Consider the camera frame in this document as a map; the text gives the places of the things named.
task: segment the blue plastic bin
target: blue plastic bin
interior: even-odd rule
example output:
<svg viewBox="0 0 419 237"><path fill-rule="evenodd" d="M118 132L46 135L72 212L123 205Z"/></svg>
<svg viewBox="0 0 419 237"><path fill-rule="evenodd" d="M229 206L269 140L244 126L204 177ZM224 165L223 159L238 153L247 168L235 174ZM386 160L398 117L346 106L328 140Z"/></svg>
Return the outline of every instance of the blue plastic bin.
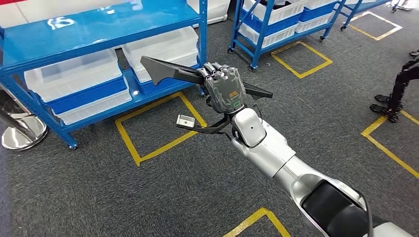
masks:
<svg viewBox="0 0 419 237"><path fill-rule="evenodd" d="M314 18L321 17L324 15L327 15L333 11L333 8L335 7L336 3L339 1L334 1L332 3L329 3L327 5L318 7L316 9L308 9L307 7L304 8L304 11L302 12L299 21L305 22L309 20L313 20Z"/></svg>
<svg viewBox="0 0 419 237"><path fill-rule="evenodd" d="M152 94L154 92L161 91L175 85L188 83L186 81L181 81L181 80L176 80L176 79L164 79L158 85L154 85L152 81L140 82L137 78L137 75L134 72L134 69L131 68L131 70L132 70L132 74L134 75L135 79L140 85L140 92L144 95Z"/></svg>
<svg viewBox="0 0 419 237"><path fill-rule="evenodd" d="M242 13L241 16L243 17L244 15L246 15L247 11L242 9ZM282 21L278 21L272 25L268 25L265 35L264 36L269 36L272 35L276 32L279 32L283 29L286 29L288 27L291 27L295 24L298 23L298 20L300 18L300 14L291 16L287 19L284 19ZM252 29L254 29L257 32L260 32L260 29L262 28L262 21L259 20L258 17L256 16L252 16L252 13L249 13L247 15L247 17L243 20L243 23L245 23L246 25L250 26Z"/></svg>
<svg viewBox="0 0 419 237"><path fill-rule="evenodd" d="M125 84L124 76L122 76L76 93L49 102L44 102L44 104L49 106L54 113L58 115L126 89L127 86Z"/></svg>

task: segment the silver robotic arm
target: silver robotic arm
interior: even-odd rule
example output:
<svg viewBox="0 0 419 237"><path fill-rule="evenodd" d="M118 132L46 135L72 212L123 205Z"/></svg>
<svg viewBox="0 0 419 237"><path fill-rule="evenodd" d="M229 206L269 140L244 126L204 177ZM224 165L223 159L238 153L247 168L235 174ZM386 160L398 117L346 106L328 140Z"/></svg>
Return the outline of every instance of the silver robotic arm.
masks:
<svg viewBox="0 0 419 237"><path fill-rule="evenodd" d="M301 161L286 138L254 110L243 109L232 123L237 128L233 147L281 186L318 236L411 237L393 223L375 216L369 220L367 204L358 192Z"/></svg>
<svg viewBox="0 0 419 237"><path fill-rule="evenodd" d="M223 134L221 130L232 124L233 147L280 185L318 236L412 237L396 225L373 216L359 192L295 156L286 138L246 106L246 94L257 99L271 98L272 93L243 83L236 68L206 63L194 70L149 57L142 57L141 63L154 84L164 78L175 78L201 85L207 95L207 105L224 114L224 118L210 127L200 127L195 125L194 118L179 115L177 126L206 134Z"/></svg>

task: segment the storage container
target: storage container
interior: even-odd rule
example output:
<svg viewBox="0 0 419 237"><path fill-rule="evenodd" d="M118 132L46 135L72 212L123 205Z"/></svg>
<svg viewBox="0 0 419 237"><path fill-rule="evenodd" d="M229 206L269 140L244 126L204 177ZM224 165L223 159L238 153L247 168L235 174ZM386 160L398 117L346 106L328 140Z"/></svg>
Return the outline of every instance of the storage container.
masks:
<svg viewBox="0 0 419 237"><path fill-rule="evenodd" d="M308 0L305 2L304 6L308 9L315 9L327 4L330 4L332 2L335 2L336 0Z"/></svg>
<svg viewBox="0 0 419 237"><path fill-rule="evenodd" d="M294 16L299 13L302 13L306 0L288 0L288 1L291 3L290 5L278 8L276 10L272 10L268 25L287 19L290 16ZM255 0L245 0L243 4L243 9L246 11L249 11L250 8L255 3L256 3ZM253 12L251 12L251 14L259 18L259 20L263 21L265 17L265 12L266 12L266 6L262 4L258 4L254 8Z"/></svg>
<svg viewBox="0 0 419 237"><path fill-rule="evenodd" d="M318 26L321 26L323 24L326 24L329 21L329 17L332 15L332 13L329 13L325 16L317 17L313 20L305 21L305 22L298 22L298 26L295 30L297 33L302 33L304 31L311 30L313 28L316 28Z"/></svg>
<svg viewBox="0 0 419 237"><path fill-rule="evenodd" d="M241 16L245 16L247 14L247 11L242 9ZM291 17L288 17L287 19L284 19L282 21L278 21L272 25L268 25L266 28L265 36L269 36L271 34L274 34L278 31L281 31L283 29L286 29L288 27L291 27L298 23L298 20L300 19L300 13ZM259 20L256 16L253 16L251 13L246 16L246 18L243 20L243 23L246 25L252 27L256 32L260 32L262 28L263 22Z"/></svg>
<svg viewBox="0 0 419 237"><path fill-rule="evenodd" d="M321 17L324 15L327 15L331 12L333 12L333 9L336 5L336 3L338 3L339 1L334 1L332 3L329 3L327 5L315 8L313 10L308 9L307 7L304 8L303 13L300 16L300 21L304 22L304 21L309 21L309 20L313 20L314 18L317 17Z"/></svg>
<svg viewBox="0 0 419 237"><path fill-rule="evenodd" d="M357 4L359 0L346 0L345 5L352 5ZM362 3L372 3L376 2L377 0L362 0Z"/></svg>
<svg viewBox="0 0 419 237"><path fill-rule="evenodd" d="M123 82L125 83L125 89L119 91L118 93L102 97L101 99L68 110L63 113L53 113L54 115L62 119L66 125L69 125L80 120L86 119L90 116L107 111L116 106L122 105L126 102L129 102L132 100L132 97L129 93L128 83L125 78L123 78Z"/></svg>
<svg viewBox="0 0 419 237"><path fill-rule="evenodd" d="M263 39L262 48L266 48L270 45L273 45L279 41L282 41L288 37L291 37L294 35L294 31L297 28L298 24L295 24L294 26L288 27L284 30L281 30L275 34L272 34L270 36L266 36ZM250 26L246 24L242 24L240 26L239 32L247 37L250 41L252 41L255 45L257 45L257 40L259 39L259 33L256 32L254 29L252 29Z"/></svg>
<svg viewBox="0 0 419 237"><path fill-rule="evenodd" d="M185 27L122 46L128 63L137 69L142 56L167 60L173 55L184 55L196 49L198 35L192 27Z"/></svg>
<svg viewBox="0 0 419 237"><path fill-rule="evenodd" d="M168 61L171 63L176 63L179 65L183 65L183 66L195 66L198 64L197 62L197 58L198 58L198 50L197 48L194 48L192 50L190 50L189 52L183 52L183 54L181 54L181 56L173 56L173 55L166 55L165 57L154 57L153 58L157 58L160 60L164 60L164 61ZM138 59L138 63L134 65L131 65L134 74L137 76L138 81L139 82L147 82L151 80L150 75L148 75L146 69L144 68L144 66L139 63L139 60L141 58Z"/></svg>
<svg viewBox="0 0 419 237"><path fill-rule="evenodd" d="M199 0L187 0L188 4L199 14ZM230 0L208 0L208 24L227 20L227 10Z"/></svg>
<svg viewBox="0 0 419 237"><path fill-rule="evenodd" d="M120 77L76 93L51 100L45 104L52 109L55 115L58 115L123 90L126 90L126 84L124 77Z"/></svg>
<svg viewBox="0 0 419 237"><path fill-rule="evenodd" d="M112 49L87 54L24 73L28 89L37 93L44 102L121 76L118 58Z"/></svg>

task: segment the blue shelving unit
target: blue shelving unit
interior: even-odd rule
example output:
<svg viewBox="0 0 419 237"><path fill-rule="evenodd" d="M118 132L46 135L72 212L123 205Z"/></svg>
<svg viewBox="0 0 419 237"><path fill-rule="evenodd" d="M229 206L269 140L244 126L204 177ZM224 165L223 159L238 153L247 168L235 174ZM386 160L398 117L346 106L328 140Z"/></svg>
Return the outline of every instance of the blue shelving unit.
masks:
<svg viewBox="0 0 419 237"><path fill-rule="evenodd" d="M69 148L77 147L70 132L146 104L191 86L176 83L152 94L138 93L139 82L131 70L124 71L132 100L100 114L64 125L40 98L28 92L12 75L105 50L135 40L199 24L199 64L206 60L207 0L200 1L197 14L186 0L143 0L123 3L25 25L0 27L0 83L32 113L62 138Z"/></svg>
<svg viewBox="0 0 419 237"><path fill-rule="evenodd" d="M249 65L249 71L253 71L257 68L257 62L259 60L259 57L261 54L266 53L268 51L271 51L273 49L279 48L281 46L284 46L285 44L288 44L290 42L294 42L302 37L305 37L307 35L310 35L312 33L321 31L321 30L325 30L325 33L320 36L320 41L323 41L325 38L327 38L327 36L329 35L330 30L332 29L333 24L336 21L337 16L339 15L340 11L342 10L344 4L345 4L346 0L341 0L339 2L339 7L335 10L335 14L333 15L333 18L331 19L331 21L329 23L326 23L324 25L318 26L314 29L305 31L303 33L295 33L293 36L284 39L280 42L277 42L273 45L270 45L266 48L262 48L262 43L263 43L263 39L264 36L266 35L266 30L268 28L268 21L269 18L271 16L271 11L274 5L274 1L268 1L268 4L266 6L266 12L265 12L265 16L263 19L265 19L262 22L262 26L260 28L259 33L259 39L257 41L257 44L254 44L251 40L247 39L245 36L243 36L240 32L239 32L239 28L241 26L241 24L243 23L244 19L248 16L248 14L251 14L251 12L254 10L254 8L257 6L257 4L260 3L260 0L257 0L256 3L250 8L249 12L247 13L243 13L244 11L242 11L242 7L243 7L243 3L244 0L237 0L236 3L236 11L235 11L235 16L234 16L234 24L233 24L233 33L231 35L231 43L230 43L230 47L228 48L228 52L232 53L235 49L236 49L236 45L238 45L241 49L243 49L248 55L250 55L250 57L252 58L252 62ZM245 39L245 41L247 41L252 47L253 47L253 52L248 49L246 46L244 46L244 44L242 44L239 41L239 37L242 37L243 39Z"/></svg>
<svg viewBox="0 0 419 237"><path fill-rule="evenodd" d="M340 12L342 15L346 16L346 22L343 24L343 26L340 28L341 31L346 29L351 22L352 18L355 14L367 11L371 8L381 6L387 2L390 2L392 0L377 0L376 2L368 2L368 3L362 3L362 0L359 0L356 4L348 4L344 5L345 8L347 8L350 13L346 14L345 12ZM399 4L400 0L397 1L397 3L393 6L392 12L395 12L397 10L397 5Z"/></svg>

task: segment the yellow square marking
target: yellow square marking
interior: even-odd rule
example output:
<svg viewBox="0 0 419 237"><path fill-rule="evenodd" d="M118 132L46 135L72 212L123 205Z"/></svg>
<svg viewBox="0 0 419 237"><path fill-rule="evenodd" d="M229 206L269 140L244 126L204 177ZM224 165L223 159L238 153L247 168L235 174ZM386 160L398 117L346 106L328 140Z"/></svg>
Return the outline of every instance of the yellow square marking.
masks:
<svg viewBox="0 0 419 237"><path fill-rule="evenodd" d="M265 208L259 209L257 212L253 213L251 216L249 216L246 220L244 220L242 223L240 223L236 228L234 228L232 231L225 234L223 237L235 237L239 235L243 230L245 230L247 227L253 225L257 220L262 218L264 215L266 215L269 220L274 224L278 232L282 235L282 237L291 237L290 233L285 229L285 227L281 224L281 222L276 218L275 214Z"/></svg>
<svg viewBox="0 0 419 237"><path fill-rule="evenodd" d="M361 17L363 17L363 16L365 16L365 15L367 15L367 14L373 15L373 16L375 16L376 18L378 18L378 19L380 19L380 20L382 20L382 21L385 21L385 22L387 22L388 24L393 25L393 26L394 26L394 29L390 30L390 31L389 31L389 32L387 32L387 33L382 34L382 35L381 35L381 36L379 36L379 37L375 37L375 36L372 36L372 35L368 34L367 32L365 32L365 31L363 31L363 30L361 30L361 29L359 29L359 28L357 28L357 27L354 27L354 26L352 26L352 25L349 25L349 26L350 26L351 28L353 28L354 30L359 31L359 32L363 33L364 35L366 35L366 36L368 36L368 37L370 37L370 38L373 38L373 39L375 39L375 40L377 40L377 41L378 41L378 40L382 40L383 38L385 38L385 37L387 37L387 36L391 35L392 33L394 33L394 32L396 32L396 31L398 31L398 30L400 30L400 29L402 29L402 28L403 28L403 27L401 27L401 26L399 26L399 25L397 25L397 24L395 24L395 23L393 23L393 22L391 22L391 21L389 21L389 20L387 20L387 19L385 19L385 18L383 18L383 17L381 17L381 16L378 16L378 15L376 15L376 14L374 14L374 13L370 12L370 11L366 11L366 12L363 12L362 14L359 14L359 15L355 16L354 18L352 18L351 22L352 22L352 21L354 21L354 20L356 20L356 19L359 19L359 18L361 18Z"/></svg>
<svg viewBox="0 0 419 237"><path fill-rule="evenodd" d="M161 153L169 150L170 148L176 146L177 144L185 141L186 139L192 137L193 135L197 134L197 132L195 131L190 131L188 133L186 133L185 135L182 135L181 137L175 139L174 141L158 148L157 150L153 151L152 153L145 155L143 157L140 157L140 155L138 154L138 151L135 149L134 144L132 143L131 139L128 136L128 133L125 131L125 128L122 126L122 122L130 119L134 116L137 116L149 109L152 109L164 102L167 102L171 99L174 99L176 97L180 97L180 99L183 101L183 103L186 105L186 107L188 107L189 111L192 113L192 115L198 120L199 124L201 126L207 126L207 123L204 121L204 119L201 117L201 115L195 110L195 108L193 107L193 105L191 104L191 102L189 102L189 100L185 97L185 95L182 92L177 92L173 95L170 95L166 98L163 98L157 102L154 102L153 104L147 105L144 108L141 108L129 115L125 115L117 120L115 120L115 124L118 128L119 133L121 134L122 140L125 142L126 147L128 148L129 152L131 153L132 158L135 161L135 164L137 166L140 166L140 162L143 162L145 160L151 159L153 157L156 157L158 155L160 155Z"/></svg>
<svg viewBox="0 0 419 237"><path fill-rule="evenodd" d="M408 114L405 111L401 111L401 114L409 118L411 121L419 125L419 121L417 121L414 117L412 117L410 114ZM375 121L373 124L371 124L369 127L367 127L363 132L361 132L361 135L366 137L370 142L372 142L374 145L376 145L378 148L380 148L384 153L386 153L390 158L392 158L395 162L397 162L399 165L401 165L403 168L405 168L408 172L410 172L412 175L414 175L416 178L419 178L419 174L411 168L409 165L404 163L401 159L399 159L393 152L389 151L386 147L381 145L376 139L374 139L370 134L376 130L381 124L383 124L387 119L385 117L380 117L377 121Z"/></svg>
<svg viewBox="0 0 419 237"><path fill-rule="evenodd" d="M315 67L315 68L313 68L313 69L310 69L310 70L308 70L307 72L305 72L305 73L298 73L296 70L294 70L294 69L292 69L287 63L285 63L282 59L280 59L276 54L278 54L278 53L280 53L280 52L282 52L282 51L285 51L285 50L287 50L287 49L289 49L289 48L292 48L292 47L294 47L294 46L296 46L297 44L302 44L302 45L304 45L306 48L308 48L308 49L310 49L313 53L315 53L315 54L317 54L319 57L321 57L321 58L323 58L324 60L325 60L325 62L324 63L322 63L322 64L320 64L319 66L317 66L317 67ZM294 43L291 43L291 44L288 44L288 45L286 45L286 46L284 46L284 47L282 47L282 48L280 48L280 49L278 49L278 50L275 50L275 51L273 51L272 53L271 53L271 56L276 60L276 61L278 61L280 64L282 64L284 67L286 67L288 70L290 70L294 75L296 75L298 78L304 78L304 77L306 77L306 76L308 76L308 75L311 75L311 74L313 74L313 73L315 73L315 72L317 72L318 70L320 70L320 69L322 69L322 68L324 68L325 66L327 66L327 65L329 65L329 64L331 64L332 63L332 60L330 60L328 57L326 57L325 55L323 55L323 54L321 54L319 51L317 51L317 50L315 50L315 49L313 49L312 47L310 47L310 46L308 46L308 45L306 45L305 43L303 43L303 42L301 42L301 41L297 41L297 42L294 42Z"/></svg>

